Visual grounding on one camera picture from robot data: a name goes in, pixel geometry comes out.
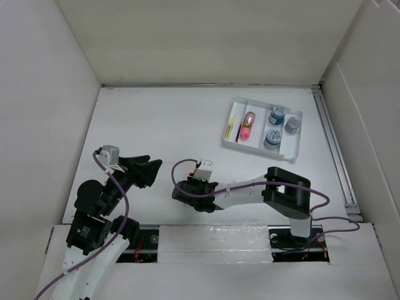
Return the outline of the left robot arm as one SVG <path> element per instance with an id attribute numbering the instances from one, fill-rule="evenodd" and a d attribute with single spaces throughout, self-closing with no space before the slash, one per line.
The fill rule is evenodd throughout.
<path id="1" fill-rule="evenodd" d="M 94 151 L 95 163 L 107 174 L 104 184 L 83 182 L 77 190 L 76 212 L 66 238 L 62 273 L 51 283 L 51 299 L 95 299 L 105 279 L 127 249 L 131 261 L 153 262 L 158 230 L 141 230 L 129 218 L 128 191 L 153 185 L 162 165 L 149 156 L 119 157 L 117 148 Z"/>

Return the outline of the red pen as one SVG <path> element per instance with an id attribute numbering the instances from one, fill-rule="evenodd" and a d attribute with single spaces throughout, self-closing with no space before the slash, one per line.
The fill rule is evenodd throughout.
<path id="1" fill-rule="evenodd" d="M 241 133 L 241 128 L 242 128 L 242 123 L 239 124 L 239 127 L 237 129 L 237 134 L 236 134 L 236 138 L 235 138 L 235 143 L 238 143 L 239 141 L 239 137 L 240 137 L 240 133 Z"/>

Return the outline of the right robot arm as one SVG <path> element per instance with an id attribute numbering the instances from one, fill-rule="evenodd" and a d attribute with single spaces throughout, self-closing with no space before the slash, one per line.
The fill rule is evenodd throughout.
<path id="1" fill-rule="evenodd" d="M 197 163 L 187 179 L 173 181 L 172 198 L 201 213 L 264 203 L 289 219 L 289 239 L 294 245 L 303 246 L 311 240 L 308 179 L 279 167 L 269 167 L 256 179 L 233 183 L 211 182 L 211 173 L 210 164 Z"/>

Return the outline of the pink cap marker tube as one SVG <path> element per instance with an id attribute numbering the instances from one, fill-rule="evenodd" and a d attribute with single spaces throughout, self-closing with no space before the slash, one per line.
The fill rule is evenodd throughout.
<path id="1" fill-rule="evenodd" d="M 256 120 L 256 113 L 252 111 L 248 111 L 244 115 L 244 119 L 241 124 L 241 129 L 239 132 L 239 139 L 243 141 L 247 141 L 250 138 L 251 131 L 253 128 L 253 125 Z"/>

